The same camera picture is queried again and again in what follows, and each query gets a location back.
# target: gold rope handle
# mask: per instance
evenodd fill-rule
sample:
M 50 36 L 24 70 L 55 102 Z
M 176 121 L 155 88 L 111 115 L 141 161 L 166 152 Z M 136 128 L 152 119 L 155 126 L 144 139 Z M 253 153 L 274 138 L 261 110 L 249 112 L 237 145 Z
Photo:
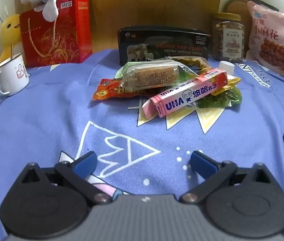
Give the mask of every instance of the gold rope handle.
M 54 26 L 53 26 L 53 43 L 52 43 L 52 49 L 53 49 L 54 44 L 55 44 L 56 20 L 57 20 L 57 19 L 55 19 L 55 21 L 54 21 Z M 37 54 L 38 54 L 40 57 L 45 58 L 45 57 L 47 57 L 47 56 L 49 56 L 49 55 L 51 54 L 51 51 L 52 51 L 52 50 L 50 50 L 47 55 L 43 55 L 43 54 L 40 53 L 40 51 L 36 48 L 36 46 L 35 46 L 35 44 L 34 44 L 34 42 L 33 42 L 33 39 L 32 39 L 32 35 L 31 35 L 31 19 L 30 19 L 30 18 L 28 19 L 28 34 L 29 34 L 29 40 L 31 41 L 31 44 L 32 44 L 34 50 L 37 52 Z

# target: wooden headboard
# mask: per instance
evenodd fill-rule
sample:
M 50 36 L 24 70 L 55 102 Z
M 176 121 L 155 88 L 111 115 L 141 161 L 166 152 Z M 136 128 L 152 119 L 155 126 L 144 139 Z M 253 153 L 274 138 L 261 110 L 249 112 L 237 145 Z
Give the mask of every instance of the wooden headboard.
M 166 25 L 210 33 L 220 0 L 90 0 L 93 51 L 117 48 L 117 31 L 128 25 Z M 31 9 L 15 0 L 16 13 Z

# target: pink snack bag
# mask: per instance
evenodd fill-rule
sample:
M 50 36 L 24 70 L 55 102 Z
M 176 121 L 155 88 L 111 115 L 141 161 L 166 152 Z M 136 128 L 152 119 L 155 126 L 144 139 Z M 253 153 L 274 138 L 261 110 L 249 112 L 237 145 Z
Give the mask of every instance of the pink snack bag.
M 146 118 L 164 117 L 227 85 L 225 70 L 211 69 L 200 76 L 159 93 L 142 106 Z
M 253 24 L 247 59 L 284 75 L 284 14 L 248 2 Z

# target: white bottle cap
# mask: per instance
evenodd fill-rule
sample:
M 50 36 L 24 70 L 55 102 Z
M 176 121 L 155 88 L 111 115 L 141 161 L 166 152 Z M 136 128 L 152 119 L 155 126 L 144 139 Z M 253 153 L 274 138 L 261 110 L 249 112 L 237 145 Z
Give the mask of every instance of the white bottle cap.
M 234 64 L 231 62 L 220 61 L 219 69 L 225 70 L 228 75 L 233 75 L 234 73 Z

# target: red gift box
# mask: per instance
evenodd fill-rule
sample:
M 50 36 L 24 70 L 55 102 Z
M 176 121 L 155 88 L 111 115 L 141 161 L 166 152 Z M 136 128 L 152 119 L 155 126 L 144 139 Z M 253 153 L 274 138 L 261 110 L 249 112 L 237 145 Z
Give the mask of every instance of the red gift box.
M 57 0 L 56 5 L 55 22 L 34 10 L 20 15 L 27 67 L 81 63 L 92 54 L 89 0 Z

